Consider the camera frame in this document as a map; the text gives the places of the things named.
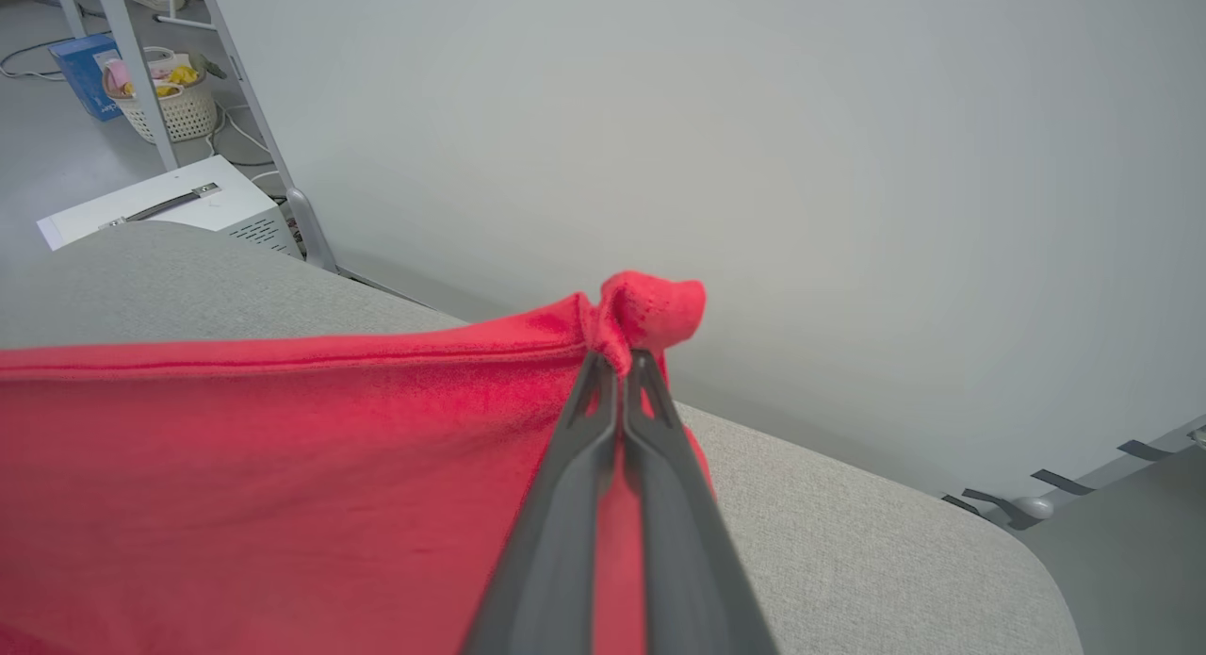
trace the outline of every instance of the white basket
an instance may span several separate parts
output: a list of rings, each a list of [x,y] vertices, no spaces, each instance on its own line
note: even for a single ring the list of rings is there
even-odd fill
[[[213,131],[213,125],[218,118],[218,111],[213,105],[213,95],[205,84],[205,71],[199,71],[200,76],[193,84],[181,88],[180,93],[171,97],[159,97],[159,110],[163,111],[164,123],[168,123],[168,136],[172,142],[182,140],[194,140],[197,136],[206,136]],[[154,135],[147,125],[142,113],[142,106],[133,97],[112,97],[117,107],[134,125],[144,140],[154,144]]]

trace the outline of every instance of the blue box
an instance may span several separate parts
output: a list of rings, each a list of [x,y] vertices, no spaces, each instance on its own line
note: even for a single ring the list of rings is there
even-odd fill
[[[122,113],[122,110],[106,95],[101,81],[105,63],[112,58],[121,58],[117,53],[117,42],[112,37],[96,34],[80,37],[77,41],[59,42],[51,46],[49,51],[51,58],[54,58],[54,63],[88,113],[99,119],[117,118]]]

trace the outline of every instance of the pink object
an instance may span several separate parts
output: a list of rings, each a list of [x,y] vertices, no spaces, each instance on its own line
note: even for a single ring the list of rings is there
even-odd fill
[[[122,62],[121,58],[116,58],[113,59],[113,62],[109,62],[109,65],[106,68],[109,68],[110,78],[112,80],[112,83],[110,84],[109,88],[113,89],[113,92],[119,92],[119,89],[123,88],[125,83],[129,83],[130,70],[129,68],[125,68],[125,63]]]
[[[455,655],[586,351],[665,370],[703,308],[628,271],[435,333],[0,351],[0,654]],[[597,536],[593,653],[640,655],[628,479]]]

